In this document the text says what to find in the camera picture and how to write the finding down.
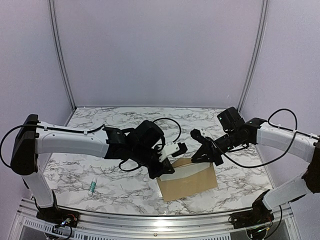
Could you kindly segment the cream letter paper sheet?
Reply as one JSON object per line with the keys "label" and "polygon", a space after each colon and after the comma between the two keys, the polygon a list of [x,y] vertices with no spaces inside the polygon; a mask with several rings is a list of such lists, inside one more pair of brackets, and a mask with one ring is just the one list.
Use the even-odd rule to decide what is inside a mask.
{"label": "cream letter paper sheet", "polygon": [[197,174],[207,168],[211,167],[212,164],[209,162],[203,163],[189,163],[186,165],[182,165],[179,167],[174,168],[173,174],[163,174],[159,177],[161,181],[171,181],[177,179],[187,178],[191,175]]}

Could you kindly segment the brown kraft paper envelope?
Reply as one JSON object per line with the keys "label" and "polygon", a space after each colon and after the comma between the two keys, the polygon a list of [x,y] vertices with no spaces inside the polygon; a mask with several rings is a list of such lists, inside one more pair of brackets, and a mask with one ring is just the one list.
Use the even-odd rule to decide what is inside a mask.
{"label": "brown kraft paper envelope", "polygon": [[[190,158],[179,158],[172,163],[172,166],[173,168],[177,168],[187,164],[192,164]],[[215,169],[212,163],[211,167],[189,177],[167,181],[161,181],[158,177],[156,181],[165,202],[189,197],[214,189],[218,186]]]}

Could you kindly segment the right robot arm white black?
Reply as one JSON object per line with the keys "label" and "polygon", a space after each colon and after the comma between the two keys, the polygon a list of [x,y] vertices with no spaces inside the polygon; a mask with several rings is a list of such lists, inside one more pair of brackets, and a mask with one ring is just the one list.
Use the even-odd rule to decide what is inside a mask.
{"label": "right robot arm white black", "polygon": [[293,155],[308,163],[307,169],[282,185],[263,192],[253,203],[247,219],[258,224],[267,213],[288,202],[294,202],[309,194],[320,192],[320,139],[276,126],[265,119],[253,118],[239,126],[227,126],[225,135],[217,139],[202,133],[199,129],[190,132],[192,139],[201,144],[192,156],[193,163],[223,163],[223,158],[231,160],[227,152],[241,144],[261,145],[280,150],[283,153],[261,166],[273,164],[286,155]]}

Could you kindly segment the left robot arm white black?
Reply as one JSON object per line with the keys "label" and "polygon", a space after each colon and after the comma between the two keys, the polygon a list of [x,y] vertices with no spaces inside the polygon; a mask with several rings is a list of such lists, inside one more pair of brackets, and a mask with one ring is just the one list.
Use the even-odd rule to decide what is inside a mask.
{"label": "left robot arm white black", "polygon": [[107,160],[132,160],[146,167],[149,177],[155,179],[174,172],[168,157],[179,151],[178,143],[166,143],[163,131],[149,120],[136,128],[102,125],[96,129],[80,129],[48,124],[31,114],[18,130],[10,167],[32,192],[40,213],[53,223],[60,222],[64,215],[38,167],[39,155],[65,153]]}

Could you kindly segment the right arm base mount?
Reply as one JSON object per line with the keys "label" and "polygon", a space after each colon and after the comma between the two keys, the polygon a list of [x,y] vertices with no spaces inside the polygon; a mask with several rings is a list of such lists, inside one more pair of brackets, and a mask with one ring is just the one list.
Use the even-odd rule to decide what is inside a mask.
{"label": "right arm base mount", "polygon": [[228,222],[234,229],[249,228],[253,226],[271,223],[275,219],[270,212],[260,215],[254,214],[252,210],[234,212],[229,216]]}

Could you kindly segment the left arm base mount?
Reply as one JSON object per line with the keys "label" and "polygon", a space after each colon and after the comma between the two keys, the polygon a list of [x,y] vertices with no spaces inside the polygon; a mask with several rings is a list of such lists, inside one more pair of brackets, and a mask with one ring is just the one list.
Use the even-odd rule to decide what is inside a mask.
{"label": "left arm base mount", "polygon": [[70,222],[65,223],[69,227],[76,228],[78,225],[80,213],[74,210],[68,210],[58,207],[57,199],[54,191],[53,195],[53,205],[50,207],[40,207],[37,203],[36,198],[34,198],[34,204],[37,208],[36,217],[40,220],[62,226],[63,221],[70,219]]}

